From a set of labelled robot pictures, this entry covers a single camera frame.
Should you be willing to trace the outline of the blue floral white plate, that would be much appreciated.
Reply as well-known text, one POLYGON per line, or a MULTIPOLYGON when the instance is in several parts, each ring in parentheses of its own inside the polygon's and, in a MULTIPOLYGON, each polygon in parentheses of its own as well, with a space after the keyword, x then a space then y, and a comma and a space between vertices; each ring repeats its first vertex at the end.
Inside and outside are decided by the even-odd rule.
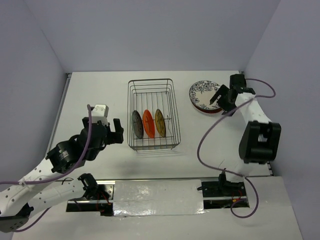
POLYGON ((205 112, 220 111, 219 105, 214 102, 210 104, 211 98, 216 94, 221 86, 213 81, 200 80, 189 88, 189 99, 197 108, 205 112))

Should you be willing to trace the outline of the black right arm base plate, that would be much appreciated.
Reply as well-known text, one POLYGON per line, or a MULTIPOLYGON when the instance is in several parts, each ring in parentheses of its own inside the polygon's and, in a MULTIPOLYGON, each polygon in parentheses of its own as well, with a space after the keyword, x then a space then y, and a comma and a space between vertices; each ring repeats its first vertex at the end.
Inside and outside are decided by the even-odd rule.
POLYGON ((201 191, 203 198, 208 200, 231 200, 247 196, 243 182, 203 181, 197 190, 201 191))

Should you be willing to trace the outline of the red and teal patterned plate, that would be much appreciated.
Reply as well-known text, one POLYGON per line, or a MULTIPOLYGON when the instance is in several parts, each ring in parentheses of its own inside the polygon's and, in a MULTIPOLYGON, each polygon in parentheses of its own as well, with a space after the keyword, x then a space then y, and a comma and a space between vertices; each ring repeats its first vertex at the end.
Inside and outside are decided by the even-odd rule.
POLYGON ((217 114, 217 113, 219 113, 219 112, 222 111, 222 109, 221 109, 220 107, 217 108, 217 109, 213 109, 213 110, 202 109, 202 108, 200 108, 200 107, 198 107, 198 106, 196 106, 196 105, 194 105, 194 107, 195 107, 198 111, 200 111, 200 112, 202 112, 202 113, 205 113, 205 114, 217 114))

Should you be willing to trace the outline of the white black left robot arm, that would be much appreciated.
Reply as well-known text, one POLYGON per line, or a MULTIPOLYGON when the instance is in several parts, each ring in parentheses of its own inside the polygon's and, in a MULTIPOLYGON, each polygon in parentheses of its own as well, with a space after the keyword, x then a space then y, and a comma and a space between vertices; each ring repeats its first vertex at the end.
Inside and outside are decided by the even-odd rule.
POLYGON ((65 179, 76 168, 93 161, 106 146, 123 143, 124 129, 120 119, 113 119, 111 131, 106 118, 95 123, 82 120, 80 134, 59 142, 31 172, 17 182, 8 182, 8 188, 0 193, 0 230, 3 233, 22 232, 31 217, 63 201, 81 199, 106 201, 112 195, 90 173, 83 173, 71 182, 48 189, 58 179, 65 179))

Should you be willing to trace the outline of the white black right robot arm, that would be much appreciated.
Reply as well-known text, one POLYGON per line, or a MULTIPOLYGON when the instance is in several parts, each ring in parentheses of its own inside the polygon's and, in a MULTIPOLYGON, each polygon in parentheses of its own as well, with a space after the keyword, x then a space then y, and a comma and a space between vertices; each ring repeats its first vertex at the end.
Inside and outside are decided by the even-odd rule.
POLYGON ((223 110, 225 118, 240 111, 245 123, 238 146, 240 162, 234 170, 223 169, 218 177, 217 190, 223 196, 238 191, 254 167, 272 162, 277 156, 282 127, 267 117, 258 102, 258 98, 276 96, 274 88, 270 89, 272 95, 256 94, 247 86, 245 75, 238 73, 229 77, 229 86, 223 84, 210 99, 210 104, 216 103, 223 110))

